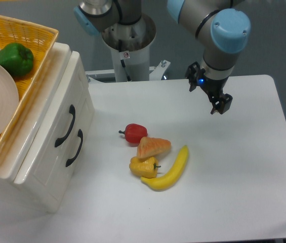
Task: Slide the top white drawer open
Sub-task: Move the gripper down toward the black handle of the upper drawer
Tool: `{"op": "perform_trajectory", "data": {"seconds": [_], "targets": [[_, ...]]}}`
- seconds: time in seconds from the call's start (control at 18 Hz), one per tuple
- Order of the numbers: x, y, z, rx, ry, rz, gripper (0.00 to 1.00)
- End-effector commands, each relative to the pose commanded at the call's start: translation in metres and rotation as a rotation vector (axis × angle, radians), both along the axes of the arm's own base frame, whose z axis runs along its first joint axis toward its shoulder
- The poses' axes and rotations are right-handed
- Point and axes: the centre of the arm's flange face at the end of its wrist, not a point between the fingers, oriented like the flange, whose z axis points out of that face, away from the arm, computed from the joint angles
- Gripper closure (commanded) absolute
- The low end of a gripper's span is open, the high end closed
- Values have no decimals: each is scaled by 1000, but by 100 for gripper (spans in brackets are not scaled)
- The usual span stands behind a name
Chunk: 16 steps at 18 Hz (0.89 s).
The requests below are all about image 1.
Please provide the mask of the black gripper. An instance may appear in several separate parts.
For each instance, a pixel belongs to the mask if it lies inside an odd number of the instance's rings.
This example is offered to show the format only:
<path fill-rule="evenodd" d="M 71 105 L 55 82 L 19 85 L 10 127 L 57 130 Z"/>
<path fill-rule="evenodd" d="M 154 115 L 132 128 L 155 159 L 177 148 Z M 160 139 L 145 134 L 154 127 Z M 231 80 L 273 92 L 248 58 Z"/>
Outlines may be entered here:
<path fill-rule="evenodd" d="M 188 79 L 190 92 L 199 86 L 207 94 L 213 106 L 211 114 L 216 112 L 224 114 L 229 110 L 233 97 L 223 93 L 223 88 L 228 80 L 228 76 L 222 79 L 215 76 L 215 79 L 213 79 L 204 68 L 200 68 L 198 62 L 193 62 L 187 67 L 185 78 Z"/>

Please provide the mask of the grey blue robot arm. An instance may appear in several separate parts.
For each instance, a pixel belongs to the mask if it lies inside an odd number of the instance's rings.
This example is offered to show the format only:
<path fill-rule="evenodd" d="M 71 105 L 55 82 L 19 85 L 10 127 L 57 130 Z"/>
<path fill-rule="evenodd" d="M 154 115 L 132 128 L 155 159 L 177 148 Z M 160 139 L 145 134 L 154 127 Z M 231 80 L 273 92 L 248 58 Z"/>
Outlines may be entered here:
<path fill-rule="evenodd" d="M 232 96 L 223 88 L 251 31 L 248 16 L 234 7 L 238 1 L 168 1 L 171 17 L 205 50 L 202 60 L 188 66 L 190 90 L 200 87 L 212 112 L 225 113 Z M 149 48 L 156 37 L 153 20 L 142 12 L 141 1 L 81 1 L 74 15 L 89 35 L 101 35 L 112 54 L 117 82 L 150 79 Z"/>

